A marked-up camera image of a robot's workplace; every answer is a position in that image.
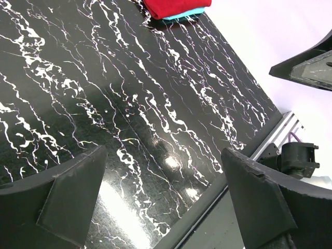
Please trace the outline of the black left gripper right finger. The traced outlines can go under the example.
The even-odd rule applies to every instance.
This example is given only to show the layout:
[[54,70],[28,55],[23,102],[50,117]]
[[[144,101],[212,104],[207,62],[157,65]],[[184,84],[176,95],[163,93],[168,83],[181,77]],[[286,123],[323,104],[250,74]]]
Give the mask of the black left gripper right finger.
[[331,190],[222,151],[245,248],[331,248]]

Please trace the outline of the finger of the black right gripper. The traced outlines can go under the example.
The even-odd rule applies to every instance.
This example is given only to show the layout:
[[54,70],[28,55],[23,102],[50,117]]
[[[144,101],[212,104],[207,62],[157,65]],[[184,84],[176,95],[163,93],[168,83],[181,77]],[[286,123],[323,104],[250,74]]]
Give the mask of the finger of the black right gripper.
[[269,75],[330,91],[331,32],[312,48],[273,66]]

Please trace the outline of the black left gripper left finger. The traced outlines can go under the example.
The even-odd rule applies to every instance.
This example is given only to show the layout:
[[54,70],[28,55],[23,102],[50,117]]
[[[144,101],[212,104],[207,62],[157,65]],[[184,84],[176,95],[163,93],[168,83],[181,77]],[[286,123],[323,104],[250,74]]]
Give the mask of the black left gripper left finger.
[[1,248],[83,248],[106,160],[98,146],[1,185]]

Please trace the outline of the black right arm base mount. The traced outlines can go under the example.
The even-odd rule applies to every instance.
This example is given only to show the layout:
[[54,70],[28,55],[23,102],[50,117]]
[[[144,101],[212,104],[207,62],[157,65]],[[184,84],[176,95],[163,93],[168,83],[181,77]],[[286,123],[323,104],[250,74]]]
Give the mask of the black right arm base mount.
[[311,178],[315,169],[320,167],[315,161],[318,148],[313,143],[288,142],[278,149],[271,143],[257,162],[296,179]]

